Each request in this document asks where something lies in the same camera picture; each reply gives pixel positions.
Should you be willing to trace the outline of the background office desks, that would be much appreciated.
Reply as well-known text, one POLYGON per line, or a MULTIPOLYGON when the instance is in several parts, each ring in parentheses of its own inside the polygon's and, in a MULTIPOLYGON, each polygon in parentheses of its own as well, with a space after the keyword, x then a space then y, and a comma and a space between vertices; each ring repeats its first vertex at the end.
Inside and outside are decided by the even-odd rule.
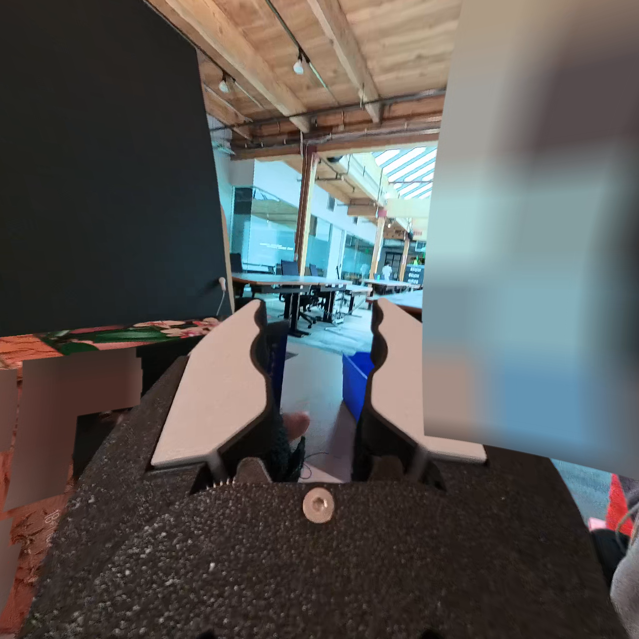
POLYGON ((375 279, 366 279, 364 285, 356 285, 347 280, 320 276, 285 276, 245 272, 233 272, 231 276, 233 286, 238 291, 249 286, 253 292, 264 292, 265 290, 273 289, 277 294, 287 296, 284 318, 289 323, 289 334, 297 338, 309 335, 309 332, 298 328, 303 296, 310 297, 313 293, 317 293, 321 298, 326 299, 321 320, 324 323, 333 324, 338 318, 338 312, 334 310, 338 293, 355 293, 356 295, 366 296, 368 299, 371 298, 375 286, 383 288, 385 291, 408 290, 412 292, 422 289, 422 286, 414 283, 377 281, 375 279))

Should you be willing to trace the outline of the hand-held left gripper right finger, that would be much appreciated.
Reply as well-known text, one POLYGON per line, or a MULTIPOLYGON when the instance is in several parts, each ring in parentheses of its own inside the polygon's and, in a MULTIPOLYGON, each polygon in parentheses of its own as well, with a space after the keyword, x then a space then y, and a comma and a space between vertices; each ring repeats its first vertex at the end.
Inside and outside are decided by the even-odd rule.
POLYGON ((358 418, 358 481, 436 483, 435 463, 484 466, 478 443, 424 434, 422 325, 388 299, 372 305, 372 371, 358 418))

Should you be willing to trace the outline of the black flower print box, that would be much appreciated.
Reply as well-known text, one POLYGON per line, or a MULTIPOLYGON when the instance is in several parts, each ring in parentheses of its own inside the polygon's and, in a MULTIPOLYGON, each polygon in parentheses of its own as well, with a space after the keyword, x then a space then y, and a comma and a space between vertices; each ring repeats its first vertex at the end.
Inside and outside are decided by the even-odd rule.
POLYGON ((33 504, 4 506, 12 477, 12 457, 25 362, 110 349, 130 349, 140 358, 144 394, 177 356, 186 354, 220 323, 207 317, 151 321, 132 326, 27 334, 1 338, 1 637, 16 634, 33 598, 40 563, 75 483, 129 407, 77 417, 74 448, 62 493, 33 504))

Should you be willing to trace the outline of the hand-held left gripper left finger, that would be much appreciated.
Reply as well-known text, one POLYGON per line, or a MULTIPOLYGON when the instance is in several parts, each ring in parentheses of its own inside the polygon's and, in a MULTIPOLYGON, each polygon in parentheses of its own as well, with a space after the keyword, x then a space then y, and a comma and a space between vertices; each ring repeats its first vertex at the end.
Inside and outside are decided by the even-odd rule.
POLYGON ((189 353, 150 460, 153 469, 193 463, 236 469, 232 447, 272 409, 270 379, 258 361, 266 323, 263 300, 249 300, 189 353))

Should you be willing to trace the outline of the black panel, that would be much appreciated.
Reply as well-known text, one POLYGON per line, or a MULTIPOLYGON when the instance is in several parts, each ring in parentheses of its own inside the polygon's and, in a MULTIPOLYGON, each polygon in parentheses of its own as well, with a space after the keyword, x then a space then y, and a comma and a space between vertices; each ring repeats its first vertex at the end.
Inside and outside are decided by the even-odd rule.
POLYGON ((1 2, 1 336, 229 315, 196 51, 144 1, 1 2))

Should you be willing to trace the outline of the blue plastic bin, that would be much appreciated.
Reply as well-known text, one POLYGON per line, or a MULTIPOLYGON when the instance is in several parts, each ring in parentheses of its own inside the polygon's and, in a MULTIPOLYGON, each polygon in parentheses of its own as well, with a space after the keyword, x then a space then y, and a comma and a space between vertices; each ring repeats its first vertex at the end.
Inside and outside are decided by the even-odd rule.
POLYGON ((267 347, 267 375, 282 412, 308 411, 311 420, 330 422, 341 406, 360 416, 368 375, 366 352, 351 355, 276 338, 267 347))

